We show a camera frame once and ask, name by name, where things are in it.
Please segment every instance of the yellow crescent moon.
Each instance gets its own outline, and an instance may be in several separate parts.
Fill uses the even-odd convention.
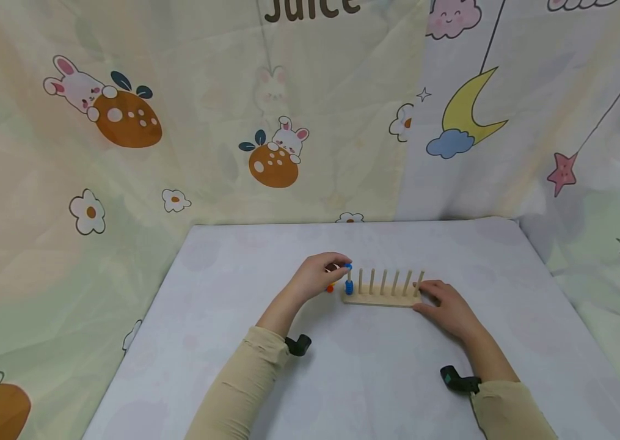
[[[486,86],[487,80],[493,76],[496,69],[498,68],[491,69],[478,75],[476,78],[470,79],[457,90],[454,97],[447,104],[446,110],[444,110],[444,117],[442,119],[444,131],[450,129],[466,131],[470,136],[473,136],[475,139],[473,145],[476,145],[508,123],[507,120],[504,120],[495,124],[479,125],[473,120],[473,104],[476,103],[478,94],[481,93],[481,90]]]

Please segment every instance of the hand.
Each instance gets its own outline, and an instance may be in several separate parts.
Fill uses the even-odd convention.
[[[337,282],[349,271],[344,267],[332,272],[324,270],[327,265],[332,263],[343,266],[351,263],[351,259],[337,252],[324,252],[323,254],[309,256],[302,262],[282,293],[292,296],[302,303],[318,296],[329,284]]]
[[[451,284],[440,279],[423,281],[420,291],[426,293],[435,306],[418,302],[412,310],[439,325],[462,342],[487,334],[486,328],[473,314],[471,307]]]

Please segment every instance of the white flower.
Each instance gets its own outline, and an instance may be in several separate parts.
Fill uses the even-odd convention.
[[[163,189],[161,197],[165,201],[163,207],[166,209],[166,213],[170,213],[171,211],[179,213],[192,204],[190,200],[185,199],[185,194],[182,194],[182,191],[177,189],[173,191]]]
[[[134,323],[134,327],[132,328],[132,331],[129,333],[126,333],[126,336],[124,337],[124,342],[122,343],[122,350],[126,351],[132,345],[132,342],[134,342],[134,338],[136,337],[136,334],[139,332],[139,327],[141,327],[141,323],[142,323],[142,320],[137,320]]]
[[[79,233],[89,235],[92,231],[104,232],[104,207],[91,190],[86,188],[82,192],[82,197],[74,197],[68,208],[73,217],[77,218],[75,228]]]
[[[398,137],[398,142],[407,142],[407,131],[412,125],[412,108],[410,103],[403,104],[398,108],[396,119],[390,122],[388,131]]]
[[[363,223],[363,214],[343,213],[334,223]]]

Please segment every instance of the pink star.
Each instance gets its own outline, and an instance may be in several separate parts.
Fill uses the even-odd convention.
[[[561,153],[554,153],[554,160],[556,161],[556,170],[547,177],[547,180],[552,182],[554,186],[554,196],[558,196],[561,189],[565,185],[575,184],[574,176],[574,162],[578,153],[574,154],[570,158],[564,156]]]

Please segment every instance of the black wrist strap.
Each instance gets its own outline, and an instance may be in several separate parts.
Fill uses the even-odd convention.
[[[446,367],[442,367],[439,370],[442,380],[444,380],[444,385],[447,388],[457,393],[474,393],[478,394],[478,385],[481,384],[480,377],[462,377],[459,376],[459,373],[456,371],[453,365],[448,365]]]
[[[306,334],[301,334],[299,338],[297,338],[297,342],[290,338],[285,338],[285,344],[290,349],[290,354],[297,357],[305,356],[305,353],[310,348],[310,344],[312,340]]]

